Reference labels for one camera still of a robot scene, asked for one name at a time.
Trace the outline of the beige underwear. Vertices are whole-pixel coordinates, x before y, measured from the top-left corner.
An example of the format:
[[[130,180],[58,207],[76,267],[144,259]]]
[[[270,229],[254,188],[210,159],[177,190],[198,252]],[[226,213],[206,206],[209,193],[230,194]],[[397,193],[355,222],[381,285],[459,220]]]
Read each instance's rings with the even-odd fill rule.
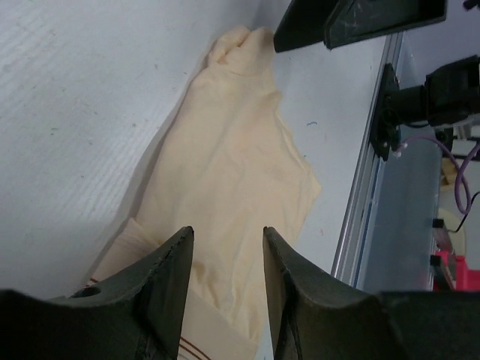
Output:
[[[138,212],[93,274],[102,281],[178,229],[194,231],[180,359],[253,359],[267,319],[263,230],[295,241],[320,192],[278,107],[273,35],[214,43],[166,135]]]

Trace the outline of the aluminium table frame rail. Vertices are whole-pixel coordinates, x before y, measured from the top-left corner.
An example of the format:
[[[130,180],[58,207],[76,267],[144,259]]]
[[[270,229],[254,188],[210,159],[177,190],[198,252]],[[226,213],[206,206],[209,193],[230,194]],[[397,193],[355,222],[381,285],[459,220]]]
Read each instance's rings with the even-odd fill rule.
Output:
[[[433,219],[440,194],[441,150],[432,130],[401,131],[409,145],[382,160],[365,136],[331,275],[360,290],[431,290]]]

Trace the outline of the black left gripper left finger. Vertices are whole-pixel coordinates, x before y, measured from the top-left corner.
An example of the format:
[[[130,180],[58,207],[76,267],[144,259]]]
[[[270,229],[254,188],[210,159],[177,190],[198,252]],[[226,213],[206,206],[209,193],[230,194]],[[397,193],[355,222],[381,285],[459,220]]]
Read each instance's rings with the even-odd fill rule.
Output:
[[[2,359],[176,359],[194,252],[181,228],[117,274],[48,300],[1,291]]]

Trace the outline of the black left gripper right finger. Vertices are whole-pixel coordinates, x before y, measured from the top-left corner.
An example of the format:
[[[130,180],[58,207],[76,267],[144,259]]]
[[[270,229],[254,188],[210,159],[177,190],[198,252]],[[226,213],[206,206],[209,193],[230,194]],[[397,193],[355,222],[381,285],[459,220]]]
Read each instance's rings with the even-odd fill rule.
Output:
[[[479,294],[368,294],[263,230],[275,359],[478,359]]]

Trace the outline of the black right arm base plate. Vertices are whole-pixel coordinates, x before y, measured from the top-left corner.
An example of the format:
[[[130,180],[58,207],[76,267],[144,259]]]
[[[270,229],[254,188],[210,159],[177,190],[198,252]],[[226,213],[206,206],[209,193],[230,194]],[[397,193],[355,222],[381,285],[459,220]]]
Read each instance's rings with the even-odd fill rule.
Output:
[[[395,151],[401,141],[400,119],[390,106],[392,95],[399,90],[398,79],[391,63],[384,65],[373,108],[369,141],[377,157],[387,161],[390,151]]]

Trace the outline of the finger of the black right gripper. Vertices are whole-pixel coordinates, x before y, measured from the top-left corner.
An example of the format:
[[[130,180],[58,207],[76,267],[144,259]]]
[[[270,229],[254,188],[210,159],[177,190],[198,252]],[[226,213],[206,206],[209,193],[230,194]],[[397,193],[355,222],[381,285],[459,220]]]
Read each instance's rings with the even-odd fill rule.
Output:
[[[274,50],[283,53],[322,43],[328,21],[343,1],[294,0],[274,32]]]
[[[446,10],[446,1],[340,1],[325,23],[324,42],[331,50],[441,23]]]

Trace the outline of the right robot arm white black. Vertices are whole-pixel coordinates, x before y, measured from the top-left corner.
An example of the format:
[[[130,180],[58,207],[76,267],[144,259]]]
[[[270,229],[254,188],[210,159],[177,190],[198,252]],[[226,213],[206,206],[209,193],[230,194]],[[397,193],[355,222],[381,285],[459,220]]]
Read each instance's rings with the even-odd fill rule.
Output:
[[[291,1],[274,33],[278,53],[323,43],[332,50],[446,20],[446,1]],[[393,95],[390,105],[433,127],[479,113],[479,57],[445,64],[424,85]]]

